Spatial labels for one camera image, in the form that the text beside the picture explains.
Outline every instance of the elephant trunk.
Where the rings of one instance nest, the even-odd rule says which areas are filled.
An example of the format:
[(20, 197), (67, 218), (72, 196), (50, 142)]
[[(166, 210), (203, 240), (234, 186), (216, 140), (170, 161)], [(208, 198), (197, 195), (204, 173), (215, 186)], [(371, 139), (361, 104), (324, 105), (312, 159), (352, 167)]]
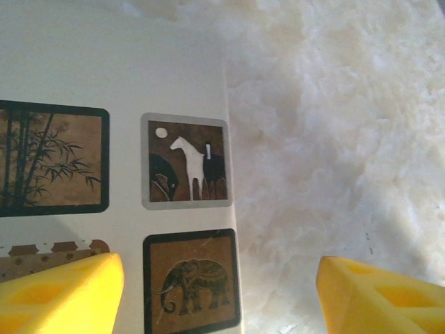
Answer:
[(165, 304), (165, 296), (166, 294), (173, 288), (172, 279), (170, 275), (168, 275), (165, 280), (164, 284), (162, 286), (161, 291), (161, 306), (166, 313), (173, 313), (176, 309), (176, 304), (172, 301), (168, 303), (168, 305)]

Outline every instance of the black picture frame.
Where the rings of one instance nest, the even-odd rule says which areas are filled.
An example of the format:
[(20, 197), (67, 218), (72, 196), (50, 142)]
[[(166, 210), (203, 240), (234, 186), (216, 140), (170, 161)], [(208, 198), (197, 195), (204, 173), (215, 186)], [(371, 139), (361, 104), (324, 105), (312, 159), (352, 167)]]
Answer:
[(56, 214), (87, 214), (105, 211), (109, 206), (110, 175), (110, 115), (107, 110), (84, 106), (65, 106), (33, 102), (0, 100), (0, 110), (52, 113), (76, 116), (96, 116), (101, 118), (101, 179), (100, 203), (93, 205), (51, 205), (33, 207), (2, 207), (0, 217), (44, 216)]
[(209, 238), (229, 237), (231, 240), (232, 251), (232, 270), (234, 277), (233, 291), (235, 298), (235, 318), (222, 321), (214, 324), (187, 329), (186, 331), (179, 331), (177, 333), (188, 334), (203, 334), (214, 331), (221, 331), (222, 329), (238, 326), (241, 323), (241, 304), (240, 304), (240, 290), (238, 279), (238, 261), (236, 254), (236, 237), (235, 231), (231, 228), (222, 230), (205, 230), (194, 232), (180, 232), (170, 234), (154, 234), (145, 238), (143, 242), (143, 282), (144, 282), (144, 326), (145, 334), (152, 334), (152, 282), (151, 282), (151, 265), (150, 265), (150, 246), (152, 244), (163, 244), (174, 241), (188, 241)]

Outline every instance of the elephant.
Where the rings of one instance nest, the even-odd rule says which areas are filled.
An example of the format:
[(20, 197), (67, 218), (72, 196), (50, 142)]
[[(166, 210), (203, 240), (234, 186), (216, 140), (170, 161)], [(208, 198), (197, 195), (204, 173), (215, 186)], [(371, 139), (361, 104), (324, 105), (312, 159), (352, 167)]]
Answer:
[(221, 305), (230, 304), (227, 298), (227, 284), (229, 280), (227, 272), (221, 264), (213, 260), (196, 260), (181, 261), (177, 263), (165, 277), (161, 295), (161, 307), (166, 313), (173, 313), (176, 304), (170, 301), (165, 302), (167, 293), (174, 287), (181, 287), (183, 292), (182, 307), (179, 315), (187, 315), (189, 311), (189, 303), (193, 303), (193, 311), (202, 310), (200, 303), (200, 290), (209, 289), (211, 292), (211, 304), (209, 309), (214, 309)]

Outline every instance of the framed picture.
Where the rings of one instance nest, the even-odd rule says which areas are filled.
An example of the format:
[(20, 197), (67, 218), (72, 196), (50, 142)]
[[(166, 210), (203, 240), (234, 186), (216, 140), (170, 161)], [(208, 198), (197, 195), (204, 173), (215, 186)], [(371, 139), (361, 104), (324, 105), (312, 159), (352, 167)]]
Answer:
[(233, 230), (149, 236), (143, 261), (145, 334), (210, 333), (239, 324)]
[(141, 129), (145, 208), (231, 205), (224, 121), (147, 113), (142, 117)]
[(108, 207), (104, 109), (0, 100), (0, 216)]

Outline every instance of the black horse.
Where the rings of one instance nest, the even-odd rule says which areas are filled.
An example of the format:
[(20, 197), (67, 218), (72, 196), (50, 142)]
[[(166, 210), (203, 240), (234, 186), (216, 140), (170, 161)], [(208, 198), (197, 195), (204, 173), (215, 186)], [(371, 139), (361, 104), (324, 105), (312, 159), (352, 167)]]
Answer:
[[(148, 164), (150, 173), (150, 190), (152, 190), (152, 185), (155, 183), (167, 195), (168, 200), (173, 200), (179, 181), (172, 165), (160, 155), (152, 153), (149, 154)], [(161, 182), (159, 175), (162, 175), (167, 179), (167, 186)]]
[(210, 194), (210, 183), (213, 183), (213, 191), (216, 199), (216, 182), (219, 179), (225, 179), (225, 162), (224, 157), (213, 154), (211, 152), (211, 143), (206, 142), (204, 153), (204, 179), (206, 179)]

